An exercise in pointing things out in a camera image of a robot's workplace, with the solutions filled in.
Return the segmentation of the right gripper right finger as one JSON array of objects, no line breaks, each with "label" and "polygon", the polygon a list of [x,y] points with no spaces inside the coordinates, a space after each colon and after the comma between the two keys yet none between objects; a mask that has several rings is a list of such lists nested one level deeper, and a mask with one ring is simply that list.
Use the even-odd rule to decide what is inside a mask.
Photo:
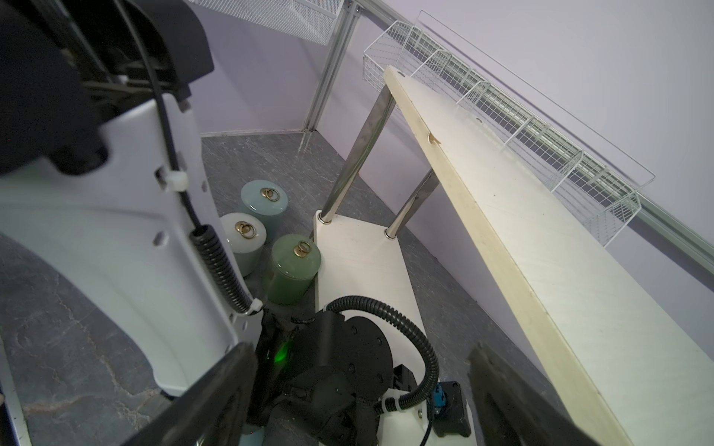
[{"label": "right gripper right finger", "polygon": [[486,445],[595,445],[492,349],[470,353],[470,385]]}]

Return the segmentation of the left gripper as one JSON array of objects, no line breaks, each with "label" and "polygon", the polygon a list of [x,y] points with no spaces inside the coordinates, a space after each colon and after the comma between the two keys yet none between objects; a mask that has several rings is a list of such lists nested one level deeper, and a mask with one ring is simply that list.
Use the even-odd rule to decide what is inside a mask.
[{"label": "left gripper", "polygon": [[284,411],[323,445],[375,445],[377,405],[392,385],[388,340],[370,319],[320,312],[293,323],[266,312],[247,421],[268,424]]}]

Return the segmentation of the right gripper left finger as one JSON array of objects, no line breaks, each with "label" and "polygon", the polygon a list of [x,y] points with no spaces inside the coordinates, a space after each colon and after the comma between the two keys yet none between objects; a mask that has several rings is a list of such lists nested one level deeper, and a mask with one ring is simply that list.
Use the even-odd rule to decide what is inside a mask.
[{"label": "right gripper left finger", "polygon": [[126,445],[238,445],[258,371],[247,343],[232,348]]}]

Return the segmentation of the small green canister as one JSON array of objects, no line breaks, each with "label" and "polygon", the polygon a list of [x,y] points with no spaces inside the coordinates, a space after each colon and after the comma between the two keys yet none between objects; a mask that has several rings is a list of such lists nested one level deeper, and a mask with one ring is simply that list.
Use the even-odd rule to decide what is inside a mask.
[{"label": "small green canister", "polygon": [[271,249],[270,264],[264,278],[268,301],[290,306],[301,301],[322,264],[319,247],[299,234],[286,234]]}]

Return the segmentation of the grey canister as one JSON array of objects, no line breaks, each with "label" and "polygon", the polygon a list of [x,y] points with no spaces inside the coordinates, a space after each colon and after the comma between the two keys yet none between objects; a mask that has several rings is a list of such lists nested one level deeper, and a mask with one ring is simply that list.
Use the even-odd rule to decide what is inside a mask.
[{"label": "grey canister", "polygon": [[267,241],[267,230],[253,215],[230,213],[221,217],[222,228],[243,277],[250,275],[260,261]]}]

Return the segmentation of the light blue canister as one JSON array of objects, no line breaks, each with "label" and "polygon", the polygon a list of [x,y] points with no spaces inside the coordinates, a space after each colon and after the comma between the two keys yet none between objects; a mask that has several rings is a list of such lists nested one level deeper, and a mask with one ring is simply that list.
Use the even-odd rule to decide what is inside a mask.
[{"label": "light blue canister", "polygon": [[239,212],[258,219],[266,229],[267,239],[277,234],[288,210],[287,192],[269,180],[252,180],[240,191]]}]

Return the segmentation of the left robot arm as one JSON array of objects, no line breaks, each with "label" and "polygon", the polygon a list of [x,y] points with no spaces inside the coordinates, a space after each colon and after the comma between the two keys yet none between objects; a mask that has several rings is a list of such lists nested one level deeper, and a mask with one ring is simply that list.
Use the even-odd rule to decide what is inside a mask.
[{"label": "left robot arm", "polygon": [[1,232],[120,327],[173,397],[136,445],[238,444],[268,361],[190,103],[213,68],[183,1],[1,5]]}]

